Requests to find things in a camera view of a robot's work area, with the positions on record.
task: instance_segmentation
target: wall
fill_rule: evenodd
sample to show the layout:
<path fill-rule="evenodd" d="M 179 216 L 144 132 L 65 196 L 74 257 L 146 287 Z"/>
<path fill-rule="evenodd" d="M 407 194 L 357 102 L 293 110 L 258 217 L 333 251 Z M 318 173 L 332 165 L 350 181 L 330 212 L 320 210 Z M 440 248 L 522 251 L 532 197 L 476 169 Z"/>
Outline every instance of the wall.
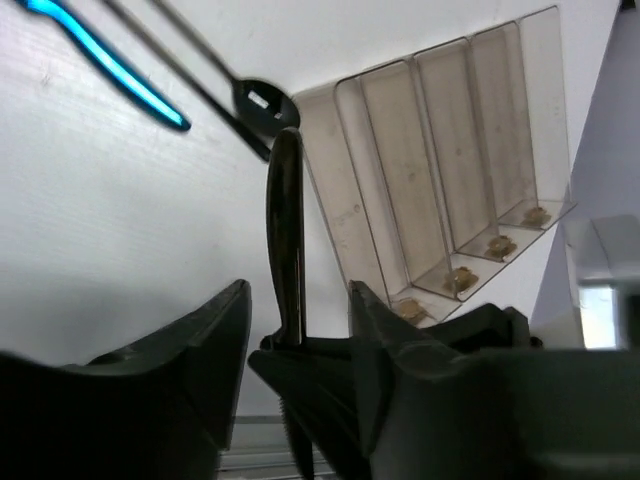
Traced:
<path fill-rule="evenodd" d="M 186 137 L 110 88 L 44 18 L 0 2 L 0 348 L 82 362 L 253 287 L 250 348 L 279 323 L 264 227 L 266 167 L 96 1 L 71 2 L 190 115 Z M 127 5 L 229 105 L 229 89 L 146 2 Z M 562 0 L 575 152 L 617 0 Z M 531 13 L 548 0 L 183 0 L 232 68 L 291 92 Z M 306 198 L 309 332 L 347 333 L 346 295 Z M 553 232 L 469 302 L 530 314 Z M 277 412 L 249 371 L 239 414 Z"/>
<path fill-rule="evenodd" d="M 620 14 L 602 65 L 589 117 L 573 169 L 578 206 L 566 217 L 597 218 L 640 211 L 640 15 Z M 571 312 L 562 235 L 556 235 L 532 322 L 549 322 Z"/>

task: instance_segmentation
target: blue utensil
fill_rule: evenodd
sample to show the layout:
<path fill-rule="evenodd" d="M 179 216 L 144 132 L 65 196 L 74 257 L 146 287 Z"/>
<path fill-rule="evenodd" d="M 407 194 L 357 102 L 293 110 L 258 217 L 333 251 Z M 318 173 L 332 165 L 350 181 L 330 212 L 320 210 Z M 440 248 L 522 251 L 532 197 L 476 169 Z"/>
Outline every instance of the blue utensil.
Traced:
<path fill-rule="evenodd" d="M 60 0 L 15 0 L 27 10 L 55 20 L 85 56 L 138 106 L 169 127 L 187 131 L 191 123 L 144 76 L 108 46 L 68 5 Z"/>

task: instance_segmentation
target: black spoon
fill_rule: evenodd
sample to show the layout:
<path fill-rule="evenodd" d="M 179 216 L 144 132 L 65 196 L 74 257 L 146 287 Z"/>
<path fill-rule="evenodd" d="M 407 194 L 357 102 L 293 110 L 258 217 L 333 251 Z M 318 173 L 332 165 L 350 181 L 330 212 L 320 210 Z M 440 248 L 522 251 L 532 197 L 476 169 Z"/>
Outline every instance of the black spoon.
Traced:
<path fill-rule="evenodd" d="M 263 80 L 238 78 L 174 7 L 165 0 L 150 1 L 225 76 L 233 89 L 236 112 L 246 123 L 270 137 L 300 126 L 300 112 L 288 95 Z"/>
<path fill-rule="evenodd" d="M 262 140 L 260 140 L 246 125 L 231 115 L 213 96 L 202 86 L 198 80 L 178 61 L 176 58 L 164 48 L 142 24 L 136 20 L 129 11 L 127 11 L 116 0 L 102 0 L 102 3 L 118 17 L 142 42 L 165 62 L 189 87 L 191 87 L 215 112 L 222 117 L 222 120 L 229 125 L 244 142 L 260 157 L 263 161 L 269 162 L 271 150 Z"/>

